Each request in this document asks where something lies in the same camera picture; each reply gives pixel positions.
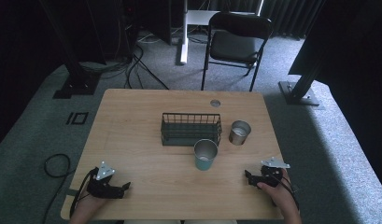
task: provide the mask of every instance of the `wire basket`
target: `wire basket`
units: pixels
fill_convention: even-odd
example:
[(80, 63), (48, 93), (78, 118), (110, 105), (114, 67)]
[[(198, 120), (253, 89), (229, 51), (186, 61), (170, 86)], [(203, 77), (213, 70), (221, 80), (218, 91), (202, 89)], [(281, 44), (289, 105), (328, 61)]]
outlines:
[(164, 146), (194, 146), (200, 139), (219, 145), (220, 114), (163, 113), (162, 143)]

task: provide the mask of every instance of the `gray carpet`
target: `gray carpet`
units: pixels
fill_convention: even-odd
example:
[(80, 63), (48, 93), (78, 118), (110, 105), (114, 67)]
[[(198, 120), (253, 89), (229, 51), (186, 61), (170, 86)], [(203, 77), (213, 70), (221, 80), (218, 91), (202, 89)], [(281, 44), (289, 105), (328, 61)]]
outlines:
[[(180, 65), (180, 42), (175, 40), (173, 46), (168, 46), (155, 40), (147, 38), (139, 43), (144, 50), (142, 62), (150, 71), (171, 90), (200, 90), (205, 45), (190, 42), (188, 63)], [(299, 79), (288, 76), (288, 71), (302, 44), (302, 40), (283, 37), (269, 40), (254, 91), (263, 94), (283, 157), (291, 164), (291, 181), (300, 188), (297, 197), (303, 221), (382, 223), (382, 187), (329, 88), (318, 82), (313, 84), (312, 90), (321, 102), (318, 107), (287, 105), (280, 92), (278, 81)], [(239, 68), (211, 65), (205, 89), (248, 91), (251, 77), (242, 77), (243, 73)], [(62, 181), (45, 174), (45, 159), (64, 153), (71, 159), (70, 170), (75, 169), (104, 91), (123, 88), (126, 81), (123, 71), (106, 72), (94, 95), (53, 100), (53, 94), (67, 76), (65, 67), (61, 66), (46, 78), (0, 145), (0, 223), (42, 222), (50, 199)], [(130, 83), (134, 89), (163, 89), (141, 67), (134, 68)], [(71, 113), (83, 112), (89, 112), (85, 124), (66, 124)], [(55, 174), (64, 174), (65, 160), (57, 158), (50, 162), (49, 168)], [(66, 223), (60, 218), (60, 211), (71, 179), (70, 175), (52, 204), (47, 223)]]

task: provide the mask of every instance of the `chair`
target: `chair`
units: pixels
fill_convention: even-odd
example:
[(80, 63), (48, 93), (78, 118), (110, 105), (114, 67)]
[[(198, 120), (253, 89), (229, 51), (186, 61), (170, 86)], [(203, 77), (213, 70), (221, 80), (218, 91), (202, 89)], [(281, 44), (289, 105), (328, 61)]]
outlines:
[(272, 32), (272, 22), (256, 15), (218, 12), (211, 17), (208, 23), (202, 91), (205, 88), (205, 72), (210, 63), (245, 67), (248, 69), (245, 77), (255, 64), (254, 77), (249, 88), (249, 91), (252, 91), (260, 67), (263, 48)]

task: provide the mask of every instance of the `table top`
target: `table top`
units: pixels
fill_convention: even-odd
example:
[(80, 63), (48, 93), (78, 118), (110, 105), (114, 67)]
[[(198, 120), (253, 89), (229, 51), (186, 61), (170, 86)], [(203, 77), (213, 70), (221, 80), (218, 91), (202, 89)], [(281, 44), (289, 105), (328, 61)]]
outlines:
[[(220, 101), (220, 106), (210, 104)], [(219, 153), (211, 168), (195, 167), (193, 147), (163, 146), (163, 113), (220, 114)], [(229, 142), (234, 121), (251, 126), (242, 146)], [(123, 199), (111, 200), (96, 219), (281, 219), (269, 196), (248, 184), (261, 161), (282, 160), (263, 97), (257, 92), (107, 90), (70, 189), (101, 161), (116, 170), (109, 184), (132, 182)], [(62, 218), (68, 219), (67, 195)]]

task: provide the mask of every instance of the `cup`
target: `cup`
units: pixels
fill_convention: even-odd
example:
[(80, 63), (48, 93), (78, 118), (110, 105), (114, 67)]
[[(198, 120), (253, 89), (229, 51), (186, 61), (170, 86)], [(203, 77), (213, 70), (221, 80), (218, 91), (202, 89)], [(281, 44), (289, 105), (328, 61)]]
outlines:
[(231, 133), (229, 134), (229, 141), (236, 145), (241, 146), (251, 133), (251, 127), (243, 120), (237, 120), (232, 124)]
[(209, 139), (200, 139), (194, 144), (194, 162), (197, 169), (201, 171), (206, 171), (211, 167), (217, 154), (217, 145)]

